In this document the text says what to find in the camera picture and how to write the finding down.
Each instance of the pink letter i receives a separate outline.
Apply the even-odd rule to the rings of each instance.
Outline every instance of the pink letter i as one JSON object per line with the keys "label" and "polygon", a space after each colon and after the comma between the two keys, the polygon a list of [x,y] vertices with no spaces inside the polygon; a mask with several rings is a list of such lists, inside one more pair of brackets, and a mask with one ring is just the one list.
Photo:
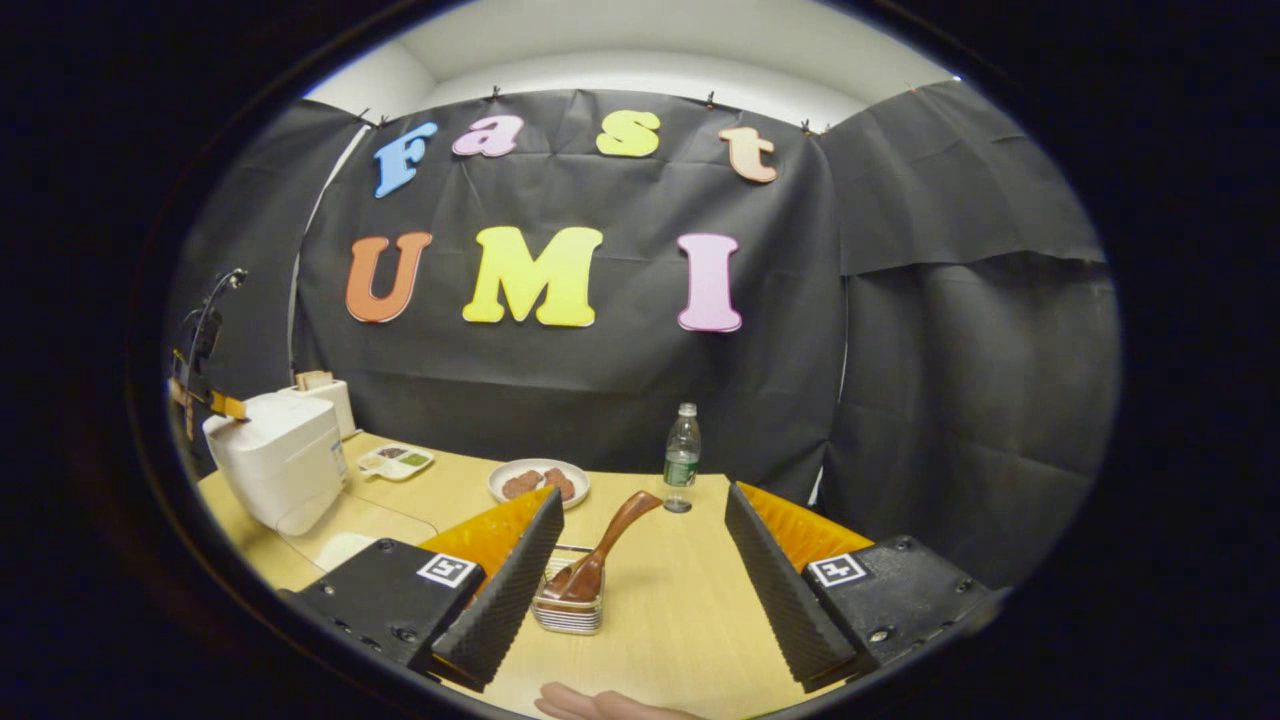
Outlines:
{"label": "pink letter i", "polygon": [[677,318],[686,331],[733,332],[742,316],[728,296],[728,256],[737,241],[724,234],[682,234],[676,245],[689,254],[689,305]]}

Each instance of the yellow letter m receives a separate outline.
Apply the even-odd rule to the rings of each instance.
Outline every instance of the yellow letter m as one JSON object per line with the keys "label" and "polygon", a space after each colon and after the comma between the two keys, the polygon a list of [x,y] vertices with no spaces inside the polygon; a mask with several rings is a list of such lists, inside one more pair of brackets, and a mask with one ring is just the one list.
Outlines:
{"label": "yellow letter m", "polygon": [[538,307],[544,325],[584,328],[595,322],[595,310],[586,304],[586,282],[591,254],[603,242],[600,231],[564,228],[547,245],[535,261],[520,228],[497,227],[480,231],[476,242],[484,247],[480,277],[471,302],[462,316],[472,323],[502,320],[498,286],[507,293],[511,316],[524,322],[543,288],[547,300]]}

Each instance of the foam letter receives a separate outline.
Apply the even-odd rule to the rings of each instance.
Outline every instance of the foam letter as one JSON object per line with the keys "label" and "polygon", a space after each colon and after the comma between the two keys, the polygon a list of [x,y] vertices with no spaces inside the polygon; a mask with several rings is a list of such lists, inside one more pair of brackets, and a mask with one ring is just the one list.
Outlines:
{"label": "foam letter", "polygon": [[411,232],[399,236],[396,247],[401,251],[396,265],[396,284],[387,297],[374,297],[374,269],[378,256],[387,250],[385,237],[366,237],[351,246],[351,274],[347,275],[347,311],[361,323],[385,323],[404,311],[413,295],[417,279],[417,258],[431,245],[431,234]]}
{"label": "foam letter", "polygon": [[662,120],[653,113],[618,110],[609,113],[600,123],[604,129],[595,137],[595,146],[605,155],[644,158],[658,149],[658,129]]}
{"label": "foam letter", "polygon": [[426,138],[435,135],[436,129],[435,123],[424,123],[374,152],[381,177],[374,197],[387,197],[390,191],[413,179],[417,170],[410,164],[417,163],[426,155]]}
{"label": "foam letter", "polygon": [[773,143],[760,140],[755,128],[730,128],[721,131],[721,140],[728,141],[728,164],[737,174],[755,182],[772,182],[778,172],[760,164],[760,151],[773,152]]}
{"label": "foam letter", "polygon": [[728,256],[737,241],[724,234],[690,233],[676,240],[689,254],[689,305],[677,318],[686,331],[733,332],[742,327],[728,297]]}
{"label": "foam letter", "polygon": [[471,131],[453,141],[457,155],[476,155],[499,158],[516,149],[516,133],[525,127],[525,120],[516,115],[494,115],[471,123]]}
{"label": "foam letter", "polygon": [[520,228],[485,228],[476,236],[484,247],[475,295],[462,309],[472,323],[497,323],[503,309],[498,286],[507,292],[511,316],[524,322],[534,301],[547,288],[547,301],[538,309],[544,325],[585,328],[595,322],[595,310],[586,304],[586,282],[591,254],[603,242],[600,231],[564,228],[547,245],[535,263]]}

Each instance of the metal basket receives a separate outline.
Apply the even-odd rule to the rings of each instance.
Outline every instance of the metal basket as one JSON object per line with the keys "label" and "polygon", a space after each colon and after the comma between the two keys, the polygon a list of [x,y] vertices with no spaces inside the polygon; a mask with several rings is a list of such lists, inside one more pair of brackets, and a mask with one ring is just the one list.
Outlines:
{"label": "metal basket", "polygon": [[[556,550],[568,550],[575,552],[591,552],[590,547],[576,547],[557,544]],[[563,600],[547,600],[539,597],[543,588],[564,568],[577,560],[576,557],[552,557],[543,571],[543,582],[538,583],[538,592],[534,593],[531,610],[538,624],[553,633],[571,633],[575,635],[594,635],[600,632],[604,621],[604,571],[600,571],[600,594],[590,602],[568,602]]]}

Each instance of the green label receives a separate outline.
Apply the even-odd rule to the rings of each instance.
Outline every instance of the green label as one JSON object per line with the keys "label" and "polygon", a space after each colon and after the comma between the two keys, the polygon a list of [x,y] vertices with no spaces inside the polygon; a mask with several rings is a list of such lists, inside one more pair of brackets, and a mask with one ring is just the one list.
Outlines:
{"label": "green label", "polygon": [[667,468],[662,471],[662,479],[668,486],[689,487],[694,484],[698,475],[698,462],[672,462],[667,461]]}

